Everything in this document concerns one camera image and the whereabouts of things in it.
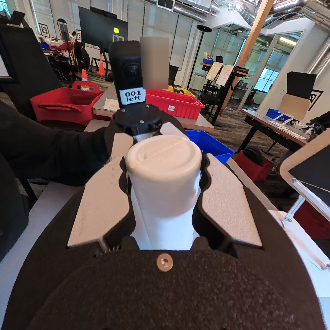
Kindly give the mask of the large red storage bin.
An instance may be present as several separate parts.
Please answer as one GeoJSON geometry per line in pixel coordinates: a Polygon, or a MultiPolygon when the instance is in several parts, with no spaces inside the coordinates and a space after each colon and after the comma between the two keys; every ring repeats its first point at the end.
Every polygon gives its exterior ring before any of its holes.
{"type": "Polygon", "coordinates": [[[146,90],[146,103],[172,116],[197,119],[205,107],[195,97],[167,90],[146,90]]]}

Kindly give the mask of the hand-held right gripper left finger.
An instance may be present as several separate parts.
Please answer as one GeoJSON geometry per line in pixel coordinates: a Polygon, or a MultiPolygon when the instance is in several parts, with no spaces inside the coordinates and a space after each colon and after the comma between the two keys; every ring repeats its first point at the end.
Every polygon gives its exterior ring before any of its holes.
{"type": "Polygon", "coordinates": [[[136,227],[129,193],[125,158],[117,156],[86,183],[68,248],[91,243],[120,248],[122,239],[136,227]]]}

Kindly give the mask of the window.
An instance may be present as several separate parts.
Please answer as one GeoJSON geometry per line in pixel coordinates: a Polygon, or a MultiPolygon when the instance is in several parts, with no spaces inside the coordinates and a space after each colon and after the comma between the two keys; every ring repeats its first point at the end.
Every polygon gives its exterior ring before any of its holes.
{"type": "Polygon", "coordinates": [[[259,79],[257,80],[254,86],[254,89],[259,92],[267,93],[271,88],[271,86],[273,85],[278,74],[279,74],[278,71],[264,68],[259,79]]]}

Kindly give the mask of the black chair back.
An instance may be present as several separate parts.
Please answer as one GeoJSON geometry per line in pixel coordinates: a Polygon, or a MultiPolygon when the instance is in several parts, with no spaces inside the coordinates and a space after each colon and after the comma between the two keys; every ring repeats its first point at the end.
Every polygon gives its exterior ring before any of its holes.
{"type": "Polygon", "coordinates": [[[14,83],[1,84],[16,110],[37,121],[30,99],[62,87],[31,28],[1,25],[1,46],[14,71],[14,83]]]}

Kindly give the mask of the wooden-top standing desk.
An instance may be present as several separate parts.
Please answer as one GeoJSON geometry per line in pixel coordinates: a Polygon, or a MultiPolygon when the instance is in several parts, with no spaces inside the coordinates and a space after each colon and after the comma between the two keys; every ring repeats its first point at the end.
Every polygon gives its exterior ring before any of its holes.
{"type": "MultiPolygon", "coordinates": [[[[238,81],[235,86],[234,85],[231,86],[232,91],[234,91],[234,89],[238,86],[239,79],[241,78],[245,79],[251,77],[251,75],[248,72],[248,69],[241,68],[239,66],[235,66],[233,72],[236,72],[238,81]]],[[[214,81],[207,80],[206,84],[204,85],[201,91],[200,101],[202,104],[205,105],[205,107],[201,110],[201,115],[207,116],[207,120],[210,121],[211,125],[213,126],[217,126],[216,121],[220,116],[219,110],[217,110],[217,108],[221,109],[223,105],[224,99],[229,90],[230,82],[232,82],[232,74],[230,75],[225,86],[216,86],[215,82],[219,76],[218,73],[214,81]]]]}

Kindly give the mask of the red floor bag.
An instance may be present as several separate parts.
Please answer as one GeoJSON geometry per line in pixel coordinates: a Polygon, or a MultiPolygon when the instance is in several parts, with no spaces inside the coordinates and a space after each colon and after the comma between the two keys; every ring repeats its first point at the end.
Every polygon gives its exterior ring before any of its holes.
{"type": "Polygon", "coordinates": [[[254,183],[265,181],[274,167],[274,163],[266,159],[254,146],[248,146],[240,151],[234,162],[254,183]]]}

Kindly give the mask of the black office chair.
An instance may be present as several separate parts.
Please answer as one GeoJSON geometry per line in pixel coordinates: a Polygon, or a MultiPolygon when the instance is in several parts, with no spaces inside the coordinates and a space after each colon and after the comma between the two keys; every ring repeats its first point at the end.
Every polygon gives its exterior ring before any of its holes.
{"type": "Polygon", "coordinates": [[[176,74],[177,74],[178,70],[179,70],[179,67],[169,65],[169,78],[168,78],[168,85],[169,86],[174,86],[175,77],[176,77],[176,74]]]}

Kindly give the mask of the large black screen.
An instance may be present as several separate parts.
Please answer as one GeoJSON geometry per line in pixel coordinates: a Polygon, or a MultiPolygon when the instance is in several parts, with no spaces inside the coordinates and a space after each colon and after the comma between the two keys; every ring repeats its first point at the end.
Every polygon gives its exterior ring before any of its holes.
{"type": "Polygon", "coordinates": [[[82,42],[108,52],[110,45],[128,40],[128,22],[117,18],[116,14],[105,10],[79,6],[82,42]]]}

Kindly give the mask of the person's left forearm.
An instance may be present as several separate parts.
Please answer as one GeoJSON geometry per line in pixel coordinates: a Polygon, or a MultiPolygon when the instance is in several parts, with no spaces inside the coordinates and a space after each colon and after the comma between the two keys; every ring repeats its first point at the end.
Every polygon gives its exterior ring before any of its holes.
{"type": "Polygon", "coordinates": [[[105,127],[94,132],[52,129],[0,105],[0,151],[17,179],[83,186],[109,160],[105,127]]]}

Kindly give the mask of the long wooden table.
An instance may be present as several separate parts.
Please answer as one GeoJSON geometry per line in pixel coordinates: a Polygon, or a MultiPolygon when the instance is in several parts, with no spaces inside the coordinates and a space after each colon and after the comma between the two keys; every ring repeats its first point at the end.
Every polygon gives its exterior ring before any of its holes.
{"type": "Polygon", "coordinates": [[[256,132],[264,134],[268,138],[272,139],[273,142],[285,147],[288,150],[290,149],[290,147],[300,148],[308,142],[308,140],[303,139],[302,135],[294,137],[292,135],[293,133],[295,133],[295,130],[293,130],[293,128],[289,128],[289,132],[286,132],[282,127],[276,126],[274,122],[270,120],[270,118],[263,117],[257,114],[256,111],[247,109],[241,109],[240,111],[245,115],[244,122],[250,125],[251,129],[246,135],[241,145],[239,146],[236,153],[241,152],[248,146],[256,132]]]}

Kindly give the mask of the paper flip chart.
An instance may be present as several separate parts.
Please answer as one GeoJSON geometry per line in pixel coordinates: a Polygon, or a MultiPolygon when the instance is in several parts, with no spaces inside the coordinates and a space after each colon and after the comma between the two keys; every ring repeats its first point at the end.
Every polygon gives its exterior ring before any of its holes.
{"type": "Polygon", "coordinates": [[[220,72],[220,70],[223,67],[223,63],[221,62],[214,62],[212,66],[210,67],[205,79],[209,81],[214,81],[217,74],[220,72]]]}
{"type": "Polygon", "coordinates": [[[234,65],[223,65],[215,84],[224,87],[234,68],[234,65]]]}

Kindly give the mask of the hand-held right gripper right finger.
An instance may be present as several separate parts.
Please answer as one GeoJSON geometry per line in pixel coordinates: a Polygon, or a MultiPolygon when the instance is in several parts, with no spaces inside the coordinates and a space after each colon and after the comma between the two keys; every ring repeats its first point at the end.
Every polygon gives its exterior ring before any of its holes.
{"type": "Polygon", "coordinates": [[[240,180],[212,154],[202,154],[193,228],[212,250],[232,244],[261,249],[262,241],[240,180]]]}

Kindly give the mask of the white board stand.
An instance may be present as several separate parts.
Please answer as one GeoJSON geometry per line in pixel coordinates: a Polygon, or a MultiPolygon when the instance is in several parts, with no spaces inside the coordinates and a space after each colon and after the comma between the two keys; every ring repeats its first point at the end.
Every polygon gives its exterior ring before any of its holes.
{"type": "Polygon", "coordinates": [[[270,210],[269,212],[288,234],[303,260],[308,260],[318,270],[327,274],[329,273],[329,258],[323,252],[316,251],[318,246],[302,229],[294,219],[294,216],[303,203],[307,201],[329,222],[330,208],[329,202],[326,201],[326,198],[329,197],[329,189],[321,188],[296,178],[290,178],[289,183],[299,193],[297,201],[287,213],[270,210]]]}

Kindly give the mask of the black panel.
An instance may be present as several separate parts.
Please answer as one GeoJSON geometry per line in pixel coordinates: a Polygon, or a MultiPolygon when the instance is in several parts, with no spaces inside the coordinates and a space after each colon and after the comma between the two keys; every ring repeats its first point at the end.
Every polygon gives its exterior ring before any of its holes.
{"type": "Polygon", "coordinates": [[[286,94],[304,99],[309,99],[313,90],[316,77],[316,74],[288,72],[286,94]]]}

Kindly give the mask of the wooden pillar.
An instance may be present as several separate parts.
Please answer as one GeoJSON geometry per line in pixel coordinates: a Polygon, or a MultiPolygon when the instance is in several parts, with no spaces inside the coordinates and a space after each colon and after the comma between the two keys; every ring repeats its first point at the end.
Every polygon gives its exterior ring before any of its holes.
{"type": "MultiPolygon", "coordinates": [[[[263,28],[266,18],[268,17],[270,10],[272,9],[273,3],[274,3],[274,0],[263,0],[261,2],[258,13],[255,16],[254,23],[251,27],[250,33],[246,39],[246,42],[244,44],[244,47],[242,48],[242,51],[238,57],[238,60],[236,63],[237,66],[245,67],[247,60],[249,59],[251,52],[253,50],[254,44],[256,43],[256,40],[263,28]]],[[[232,82],[230,82],[229,90],[224,99],[223,105],[222,105],[221,109],[217,108],[217,110],[219,110],[220,116],[223,115],[223,112],[225,111],[226,106],[232,96],[233,91],[231,90],[231,86],[232,85],[235,86],[237,84],[237,81],[238,81],[238,77],[236,75],[236,72],[233,72],[232,82]]]]}

